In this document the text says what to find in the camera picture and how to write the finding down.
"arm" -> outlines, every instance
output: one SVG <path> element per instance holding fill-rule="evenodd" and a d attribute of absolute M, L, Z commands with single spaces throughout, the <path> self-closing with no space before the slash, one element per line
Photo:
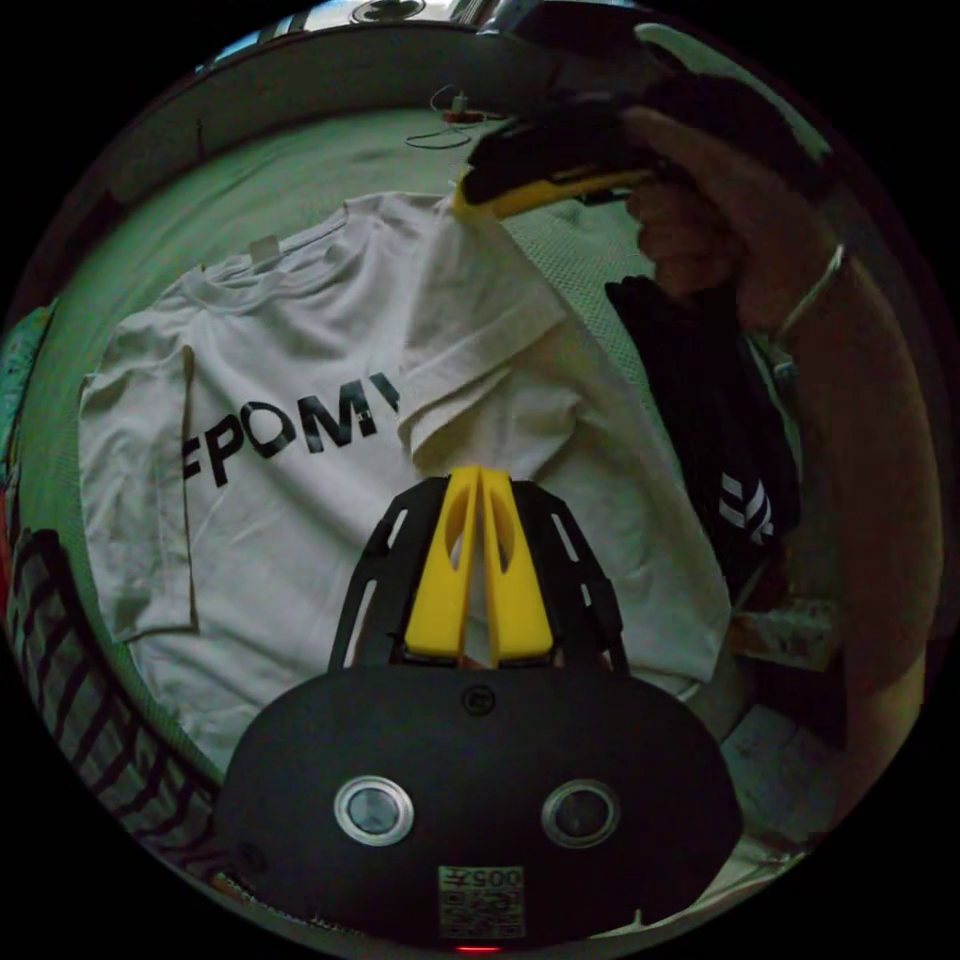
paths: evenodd
<path fill-rule="evenodd" d="M 847 764 L 835 822 L 916 721 L 943 564 L 937 466 L 900 328 L 855 261 L 788 333 L 838 508 Z"/>
<path fill-rule="evenodd" d="M 624 123 L 633 142 L 697 183 L 696 192 L 641 186 L 628 202 L 657 282 L 682 298 L 736 276 L 741 327 L 776 334 L 833 255 L 829 226 L 774 173 L 719 140 L 643 108 Z M 836 822 L 882 774 L 922 703 L 943 564 L 937 467 L 902 333 L 855 260 L 786 346 L 839 514 L 848 731 Z"/>

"t-shirt sleeve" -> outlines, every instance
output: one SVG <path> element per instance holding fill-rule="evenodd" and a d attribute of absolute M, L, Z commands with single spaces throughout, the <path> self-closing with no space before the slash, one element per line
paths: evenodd
<path fill-rule="evenodd" d="M 188 327 L 182 313 L 128 317 L 80 390 L 83 523 L 115 643 L 193 619 L 183 479 Z"/>
<path fill-rule="evenodd" d="M 567 305 L 491 216 L 461 220 L 437 204 L 420 255 L 400 360 L 400 426 L 510 361 Z"/>

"cable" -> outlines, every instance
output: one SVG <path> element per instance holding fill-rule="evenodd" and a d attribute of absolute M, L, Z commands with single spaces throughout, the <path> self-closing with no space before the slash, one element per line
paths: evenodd
<path fill-rule="evenodd" d="M 455 83 L 448 83 L 446 86 L 441 87 L 430 98 L 430 109 L 433 110 L 434 113 L 443 113 L 444 111 L 436 105 L 437 97 L 439 97 L 440 94 L 443 93 L 445 90 L 454 90 L 454 89 L 458 89 L 457 84 Z M 490 115 L 487 113 L 484 113 L 482 110 L 476 110 L 471 112 L 479 113 L 483 117 L 483 120 L 481 120 L 478 124 L 475 124 L 475 126 L 482 126 L 483 124 L 488 123 L 491 119 Z M 416 150 L 455 150 L 457 147 L 465 147 L 468 143 L 473 142 L 473 137 L 471 137 L 467 133 L 467 129 L 468 129 L 467 127 L 459 127 L 459 126 L 454 126 L 451 123 L 447 123 L 446 129 L 444 130 L 435 130 L 433 133 L 419 133 L 419 134 L 416 134 L 415 136 L 404 138 L 403 142 L 408 147 L 413 147 Z M 424 144 L 424 143 L 414 143 L 415 140 L 430 140 L 433 137 L 440 137 L 440 136 L 443 136 L 444 134 L 449 134 L 449 133 L 459 133 L 463 137 L 463 139 L 457 141 L 457 143 L 447 143 L 439 147 L 432 146 L 430 144 Z"/>

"white t-shirt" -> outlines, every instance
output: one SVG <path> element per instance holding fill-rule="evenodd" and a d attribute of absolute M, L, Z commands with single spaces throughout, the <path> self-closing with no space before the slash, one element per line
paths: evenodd
<path fill-rule="evenodd" d="M 726 587 L 634 388 L 499 223 L 449 207 L 361 197 L 273 261 L 198 267 L 83 383 L 104 622 L 221 769 L 260 710 L 325 671 L 393 497 L 455 466 L 563 498 L 631 664 L 711 677 Z M 489 664 L 482 594 L 467 652 Z"/>

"hand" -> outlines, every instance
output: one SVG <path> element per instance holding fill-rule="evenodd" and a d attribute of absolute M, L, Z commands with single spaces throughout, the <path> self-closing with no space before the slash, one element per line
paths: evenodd
<path fill-rule="evenodd" d="M 698 187 L 641 184 L 627 201 L 660 288 L 682 299 L 736 277 L 741 327 L 779 330 L 836 250 L 827 224 L 775 173 L 712 136 L 644 107 L 626 111 L 624 124 L 632 143 Z"/>

